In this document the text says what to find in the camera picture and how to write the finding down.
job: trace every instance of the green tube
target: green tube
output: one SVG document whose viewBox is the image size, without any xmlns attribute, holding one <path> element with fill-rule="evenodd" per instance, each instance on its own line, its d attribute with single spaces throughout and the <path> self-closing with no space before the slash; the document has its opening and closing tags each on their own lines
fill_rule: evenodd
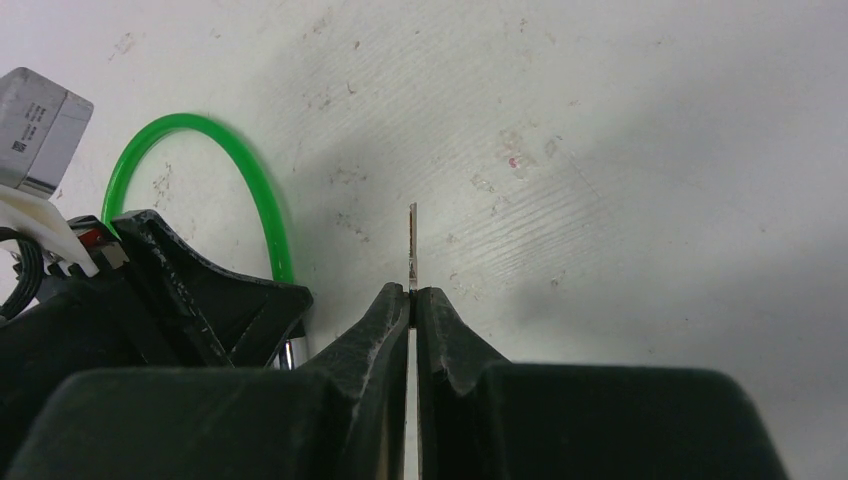
<svg viewBox="0 0 848 480">
<path fill-rule="evenodd" d="M 265 178 L 262 167 L 250 149 L 233 132 L 206 117 L 191 113 L 166 115 L 152 121 L 130 140 L 121 153 L 115 170 L 112 171 L 109 186 L 106 187 L 101 214 L 103 223 L 112 228 L 112 219 L 123 213 L 130 179 L 147 151 L 159 140 L 178 130 L 195 130 L 206 135 L 215 140 L 233 159 L 259 210 L 259 219 L 265 231 L 265 243 L 268 245 L 268 256 L 271 259 L 271 275 L 277 282 L 294 283 L 294 272 L 280 205 L 277 203 L 274 190 Z"/>
</svg>

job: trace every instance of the black cable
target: black cable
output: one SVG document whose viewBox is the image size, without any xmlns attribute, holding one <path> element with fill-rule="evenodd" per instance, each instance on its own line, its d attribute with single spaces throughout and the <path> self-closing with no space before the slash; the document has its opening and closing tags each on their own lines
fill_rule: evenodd
<svg viewBox="0 0 848 480">
<path fill-rule="evenodd" d="M 12 294 L 0 306 L 0 325 L 15 318 L 32 302 L 41 287 L 41 279 L 44 278 L 44 256 L 38 242 L 17 230 L 0 227 L 0 242 L 6 240 L 18 242 L 21 251 L 21 273 Z"/>
</svg>

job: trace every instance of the scratch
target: scratch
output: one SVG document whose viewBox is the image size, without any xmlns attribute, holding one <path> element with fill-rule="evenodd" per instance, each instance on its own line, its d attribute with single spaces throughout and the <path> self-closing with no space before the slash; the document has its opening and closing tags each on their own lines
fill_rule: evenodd
<svg viewBox="0 0 848 480">
<path fill-rule="evenodd" d="M 598 199 L 602 199 L 603 197 L 601 197 L 601 194 L 598 193 L 597 190 L 595 190 L 595 187 L 593 187 L 591 183 L 589 183 L 589 180 L 586 179 L 586 175 L 583 175 L 583 171 L 580 170 L 580 167 L 578 167 L 576 163 L 574 163 L 574 160 L 571 159 L 571 156 L 566 155 L 566 157 L 568 157 L 568 163 L 570 163 L 571 166 L 574 167 L 575 170 L 577 170 L 577 175 L 580 175 L 580 178 L 582 178 L 583 181 L 586 182 L 586 186 L 589 187 L 589 190 L 592 190 L 592 193 L 594 193 L 595 196 L 598 197 Z"/>
</svg>

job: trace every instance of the black plastic part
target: black plastic part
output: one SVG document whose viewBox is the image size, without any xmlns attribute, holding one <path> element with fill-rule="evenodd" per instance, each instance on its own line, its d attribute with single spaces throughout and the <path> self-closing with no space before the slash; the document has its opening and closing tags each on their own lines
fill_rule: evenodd
<svg viewBox="0 0 848 480">
<path fill-rule="evenodd" d="M 6 478 L 400 478 L 408 309 L 402 287 L 386 285 L 359 323 L 292 372 L 77 376 Z"/>
<path fill-rule="evenodd" d="M 83 218 L 72 228 L 107 231 L 95 222 Z M 67 277 L 47 276 L 40 305 L 0 328 L 0 470 L 50 393 L 74 373 L 143 365 L 263 367 L 302 329 L 312 304 L 305 287 L 223 270 L 152 211 L 125 214 L 115 227 L 128 263 L 93 278 L 78 266 Z M 117 245 L 111 235 L 104 240 Z"/>
<path fill-rule="evenodd" d="M 195 252 L 156 212 L 112 225 L 156 308 L 156 326 L 183 365 L 263 367 L 312 306 L 309 289 L 224 270 Z M 144 339 L 134 339 L 145 353 Z"/>
<path fill-rule="evenodd" d="M 786 478 L 750 400 L 723 375 L 513 365 L 444 292 L 422 289 L 411 305 L 395 284 L 293 372 L 69 382 L 8 478 L 400 478 L 413 311 L 425 480 Z"/>
<path fill-rule="evenodd" d="M 0 329 L 0 468 L 68 376 L 143 364 L 113 320 L 143 321 L 144 311 L 126 280 L 100 277 L 54 295 Z"/>
<path fill-rule="evenodd" d="M 344 407 L 318 373 L 81 374 L 50 400 L 6 479 L 326 479 Z"/>
</svg>

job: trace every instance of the white table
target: white table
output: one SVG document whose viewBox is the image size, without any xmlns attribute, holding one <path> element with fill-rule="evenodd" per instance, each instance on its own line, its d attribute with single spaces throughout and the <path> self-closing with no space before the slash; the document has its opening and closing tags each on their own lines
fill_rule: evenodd
<svg viewBox="0 0 848 480">
<path fill-rule="evenodd" d="M 405 280 L 417 201 L 421 284 L 508 357 L 724 371 L 794 478 L 845 478 L 845 25 L 838 0 L 0 0 L 0 71 L 95 104 L 68 217 L 161 115 L 247 136 L 291 213 L 313 353 Z M 157 147 L 128 203 L 269 276 L 199 134 Z"/>
</svg>

